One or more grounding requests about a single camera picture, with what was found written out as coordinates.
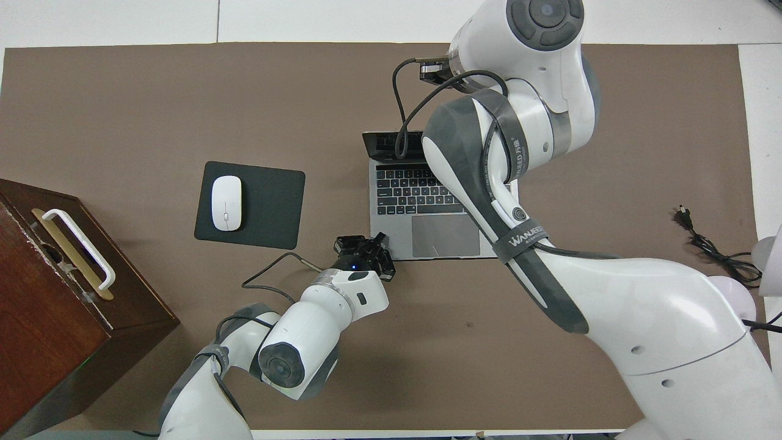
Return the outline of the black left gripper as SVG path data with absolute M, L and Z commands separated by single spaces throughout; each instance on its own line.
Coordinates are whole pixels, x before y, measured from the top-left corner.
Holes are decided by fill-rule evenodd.
M 338 254 L 333 268 L 349 272 L 373 271 L 382 281 L 389 282 L 396 275 L 396 268 L 389 254 L 389 238 L 379 232 L 372 243 L 364 236 L 338 236 L 334 251 Z

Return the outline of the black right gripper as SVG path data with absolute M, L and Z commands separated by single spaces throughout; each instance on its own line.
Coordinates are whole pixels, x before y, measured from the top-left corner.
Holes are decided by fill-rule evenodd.
M 447 57 L 420 57 L 418 59 L 419 79 L 424 83 L 439 86 L 455 74 Z

